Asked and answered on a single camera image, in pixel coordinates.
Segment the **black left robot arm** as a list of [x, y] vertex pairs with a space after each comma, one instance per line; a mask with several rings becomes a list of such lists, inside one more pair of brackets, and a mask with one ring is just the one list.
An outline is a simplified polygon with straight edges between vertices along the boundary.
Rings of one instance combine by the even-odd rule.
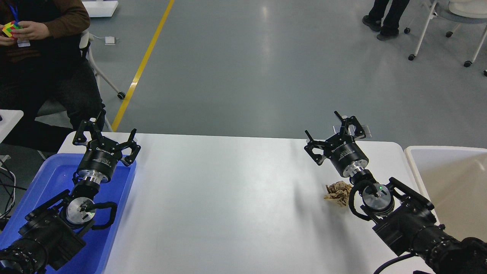
[[101, 184], [111, 181], [116, 165], [135, 163], [141, 146], [133, 129], [125, 142], [102, 135], [94, 119], [83, 120], [73, 145], [86, 152], [73, 173], [73, 189], [64, 190], [26, 215], [20, 238], [1, 250], [2, 274], [44, 274], [68, 263], [85, 247], [83, 236], [107, 229], [116, 220], [115, 202], [94, 201]]

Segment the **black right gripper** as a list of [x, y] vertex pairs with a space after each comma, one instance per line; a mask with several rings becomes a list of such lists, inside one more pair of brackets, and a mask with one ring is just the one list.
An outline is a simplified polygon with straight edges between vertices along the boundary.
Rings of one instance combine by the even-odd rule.
[[342, 116], [338, 111], [334, 114], [341, 122], [341, 131], [324, 141], [315, 140], [308, 130], [304, 150], [311, 159], [321, 166], [325, 159], [330, 159], [341, 177], [353, 177], [358, 170], [364, 170], [369, 158], [358, 147], [355, 139], [364, 139], [360, 134], [362, 124], [355, 116]]

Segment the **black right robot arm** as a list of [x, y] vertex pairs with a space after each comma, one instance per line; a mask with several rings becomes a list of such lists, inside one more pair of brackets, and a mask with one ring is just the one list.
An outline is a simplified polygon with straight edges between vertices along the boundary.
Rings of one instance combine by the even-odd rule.
[[370, 130], [355, 116], [342, 116], [339, 131], [324, 141], [315, 140], [308, 131], [304, 150], [317, 165], [329, 159], [339, 175], [352, 184], [348, 207], [351, 213], [375, 223], [373, 230], [395, 254], [375, 271], [421, 257], [435, 274], [485, 274], [486, 243], [476, 237], [462, 241], [445, 233], [437, 225], [433, 203], [396, 178], [380, 184], [366, 167], [369, 158], [356, 144], [357, 139], [371, 137]]

